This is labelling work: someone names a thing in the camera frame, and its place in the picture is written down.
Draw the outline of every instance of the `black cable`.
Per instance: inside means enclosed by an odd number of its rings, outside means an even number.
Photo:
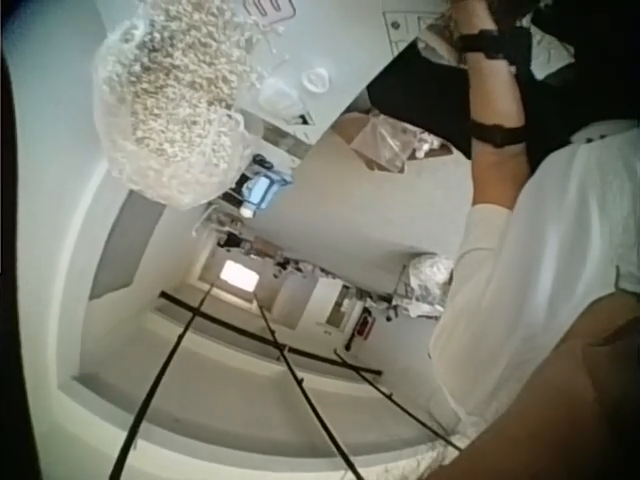
[[[209,293],[211,293],[212,289],[213,289],[213,285],[209,287],[209,290],[207,290],[207,293],[205,293],[204,296],[202,297],[202,300],[200,300],[200,303],[196,307],[197,311],[202,308],[205,300],[209,296]],[[120,480],[120,477],[122,476],[122,472],[124,471],[125,464],[127,463],[127,458],[129,457],[129,452],[131,452],[131,448],[133,447],[133,443],[135,442],[136,437],[138,436],[138,432],[140,431],[142,422],[144,421],[145,417],[147,416],[147,412],[151,407],[151,402],[153,401],[153,397],[155,397],[156,392],[158,391],[158,388],[160,387],[160,384],[162,383],[162,380],[164,379],[164,376],[167,373],[167,370],[169,370],[169,366],[171,365],[171,362],[173,361],[173,357],[175,357],[176,352],[178,351],[178,348],[180,348],[180,345],[182,345],[182,340],[184,340],[184,337],[187,335],[187,332],[191,328],[191,325],[193,324],[194,320],[196,319],[197,311],[192,313],[191,318],[185,324],[180,335],[178,335],[178,338],[173,344],[173,347],[171,348],[171,350],[169,351],[167,358],[165,358],[164,362],[162,363],[162,366],[160,367],[160,370],[158,370],[156,377],[153,379],[153,383],[149,387],[147,394],[142,400],[142,403],[140,404],[140,406],[138,407],[138,411],[134,415],[133,421],[131,422],[131,426],[127,431],[127,436],[125,437],[124,442],[122,442],[122,447],[120,447],[120,451],[118,452],[118,457],[116,458],[116,461],[113,464],[113,468],[111,469],[109,480]]]
[[[364,380],[366,383],[369,384],[369,386],[371,388],[373,388],[375,391],[377,391],[380,395],[382,395],[384,398],[386,398],[387,400],[389,400],[392,404],[394,404],[399,410],[401,410],[405,415],[407,415],[409,418],[411,418],[414,422],[416,422],[417,424],[419,424],[420,426],[426,428],[429,432],[431,432],[433,435],[435,435],[438,439],[442,440],[444,443],[446,443],[447,445],[449,445],[451,448],[453,448],[454,450],[457,450],[458,452],[462,451],[462,448],[459,447],[458,445],[456,445],[454,442],[452,442],[450,439],[448,439],[447,437],[445,437],[443,434],[441,434],[440,432],[438,432],[437,430],[435,430],[433,427],[429,426],[428,424],[426,424],[423,420],[421,420],[420,418],[418,418],[416,415],[414,415],[413,413],[411,413],[409,410],[407,410],[402,404],[400,404],[395,398],[393,398],[393,394],[392,393],[387,393],[384,390],[382,390],[378,385],[376,385],[375,383],[373,383],[371,380],[369,380],[367,377],[365,377],[362,373],[360,373],[359,371],[357,371],[356,369],[352,368],[351,364],[349,362],[347,362],[342,355],[340,355],[338,353],[337,350],[333,350],[333,353],[336,355],[336,357],[338,357],[342,363],[344,363],[346,366],[348,366],[356,375],[358,375],[362,380]]]
[[[351,460],[351,457],[349,456],[347,451],[340,444],[340,441],[336,437],[335,433],[333,433],[333,431],[331,430],[331,427],[327,424],[325,419],[322,417],[322,414],[320,413],[320,411],[316,407],[315,403],[313,403],[313,400],[309,396],[309,393],[307,392],[307,389],[304,388],[304,385],[303,385],[304,379],[298,377],[298,374],[296,373],[296,371],[294,370],[293,366],[291,365],[291,362],[289,362],[289,358],[287,356],[286,349],[278,341],[278,337],[276,337],[276,332],[273,330],[273,328],[271,328],[271,324],[269,323],[269,320],[267,319],[267,316],[266,316],[266,314],[264,312],[264,309],[262,308],[262,305],[258,304],[258,308],[260,309],[260,314],[262,315],[262,319],[264,320],[264,323],[267,326],[267,330],[269,330],[269,334],[271,335],[271,338],[273,339],[274,343],[276,344],[276,346],[278,348],[278,351],[280,352],[280,356],[282,357],[282,359],[284,360],[285,365],[287,366],[287,370],[289,370],[289,373],[291,374],[291,377],[293,378],[293,381],[295,382],[296,386],[298,387],[298,390],[300,390],[300,393],[302,394],[302,397],[304,398],[304,400],[307,402],[307,405],[311,409],[311,412],[313,413],[313,416],[318,421],[318,424],[320,424],[320,428],[322,428],[322,431],[325,433],[325,435],[329,439],[329,442],[331,442],[331,445],[336,450],[336,453],[342,459],[342,461],[347,466],[347,468],[351,471],[351,473],[353,474],[355,479],[356,480],[365,480],[364,477],[362,476],[362,474],[358,471],[358,467],[356,467],[355,463],[353,463],[353,460]]]

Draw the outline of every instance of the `white floor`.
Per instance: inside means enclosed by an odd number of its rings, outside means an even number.
[[[456,254],[470,205],[469,167],[456,154],[410,162],[404,175],[370,172],[329,133],[251,226],[356,285],[391,291],[414,256]]]

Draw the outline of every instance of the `white sleeve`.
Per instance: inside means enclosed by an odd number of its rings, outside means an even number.
[[[484,290],[511,214],[506,208],[489,204],[476,205],[469,212],[447,306],[431,339],[429,350],[437,379],[454,407],[455,399],[468,398],[467,390],[474,388],[465,373],[469,371],[466,353],[477,346]]]

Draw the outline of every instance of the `forearm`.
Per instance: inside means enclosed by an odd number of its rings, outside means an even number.
[[[453,13],[461,34],[497,29],[485,0],[454,0]],[[524,108],[509,63],[487,59],[483,53],[467,53],[466,61],[471,118],[505,128],[523,126]],[[472,139],[472,162],[474,204],[496,203],[513,208],[529,178],[525,144],[497,148]]]

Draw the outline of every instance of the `plastic bag filled with small white pieces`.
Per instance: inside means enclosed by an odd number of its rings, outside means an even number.
[[[256,38],[228,0],[146,0],[96,54],[94,110],[110,171],[188,209],[233,186],[253,137],[233,112]]]

